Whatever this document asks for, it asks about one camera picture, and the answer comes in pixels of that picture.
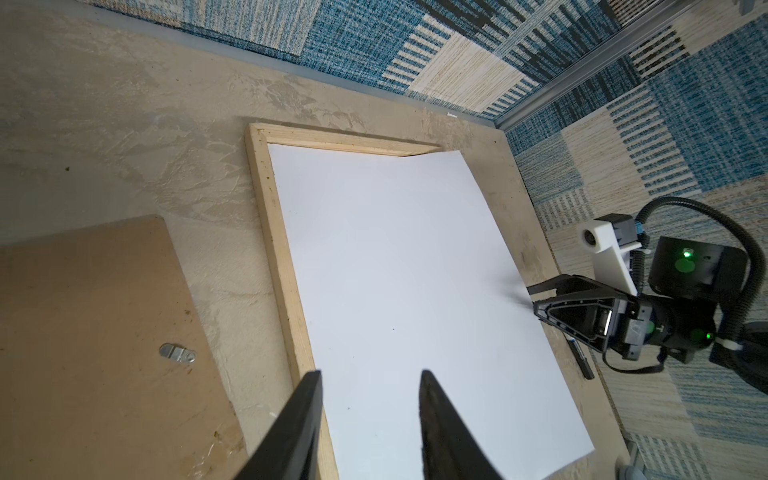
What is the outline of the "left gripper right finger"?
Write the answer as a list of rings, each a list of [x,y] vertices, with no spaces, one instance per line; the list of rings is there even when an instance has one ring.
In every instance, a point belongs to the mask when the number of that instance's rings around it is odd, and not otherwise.
[[[419,417],[425,479],[501,479],[429,370],[421,373]]]

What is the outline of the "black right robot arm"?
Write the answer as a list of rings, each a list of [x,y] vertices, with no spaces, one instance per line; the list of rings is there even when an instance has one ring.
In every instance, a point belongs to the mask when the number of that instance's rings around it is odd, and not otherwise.
[[[663,371],[670,358],[687,364],[707,350],[711,362],[765,392],[767,325],[745,317],[766,270],[765,255],[752,240],[735,248],[662,236],[648,276],[649,294],[568,274],[528,291],[552,291],[534,302],[534,315],[601,355],[613,351],[636,361],[644,347],[658,347],[656,364],[640,368],[642,374]]]

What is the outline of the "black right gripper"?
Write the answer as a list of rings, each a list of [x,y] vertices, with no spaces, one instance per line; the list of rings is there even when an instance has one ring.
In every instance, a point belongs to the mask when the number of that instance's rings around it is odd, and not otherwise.
[[[716,304],[711,301],[641,295],[621,315],[626,303],[617,298],[630,295],[586,276],[560,274],[527,287],[529,295],[552,290],[556,297],[536,301],[534,315],[597,352],[611,342],[623,359],[638,360],[642,347],[652,345],[690,363],[714,340]],[[567,295],[584,292],[602,297]]]

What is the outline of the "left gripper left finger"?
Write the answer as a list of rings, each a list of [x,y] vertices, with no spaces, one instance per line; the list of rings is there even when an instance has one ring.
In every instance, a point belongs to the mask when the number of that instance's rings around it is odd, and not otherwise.
[[[235,478],[318,479],[322,405],[321,372],[307,372]]]

